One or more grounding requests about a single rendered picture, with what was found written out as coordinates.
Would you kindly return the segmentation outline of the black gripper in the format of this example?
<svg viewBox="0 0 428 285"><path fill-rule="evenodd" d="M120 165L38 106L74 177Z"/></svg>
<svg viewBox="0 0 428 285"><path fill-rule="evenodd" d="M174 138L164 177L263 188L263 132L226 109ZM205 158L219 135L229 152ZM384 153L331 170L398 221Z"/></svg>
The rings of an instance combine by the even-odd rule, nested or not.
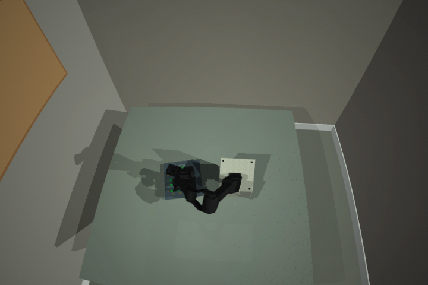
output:
<svg viewBox="0 0 428 285"><path fill-rule="evenodd" d="M192 166L189 166L189 167L183 167L183 168L188 168L188 169L190 169L191 171L194 171L194 168L193 168ZM196 184L195 184L195 179L194 179L194 177L193 177L193 179L190 181L190 183L192 184L193 188L194 188L194 189L196 189Z"/></svg>

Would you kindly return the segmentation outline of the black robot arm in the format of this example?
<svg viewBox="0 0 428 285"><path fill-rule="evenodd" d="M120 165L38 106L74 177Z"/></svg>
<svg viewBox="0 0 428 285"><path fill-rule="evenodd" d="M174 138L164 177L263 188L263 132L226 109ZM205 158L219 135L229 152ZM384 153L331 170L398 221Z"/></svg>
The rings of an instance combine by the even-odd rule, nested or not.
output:
<svg viewBox="0 0 428 285"><path fill-rule="evenodd" d="M190 181L193 179L195 172L188 168L182 168L173 164L169 164L166 169L166 174L175 177L172 180L173 187L176 191L182 190L187 202L193 204L197 210L207 214L214 213L219 205L219 202L226 197L227 194L239 192L242 176L240 173L230 173L229 176L223 178L222 186L215 191L207 189L194 189ZM196 200L197 193L204 193L203 204L201 205Z"/></svg>

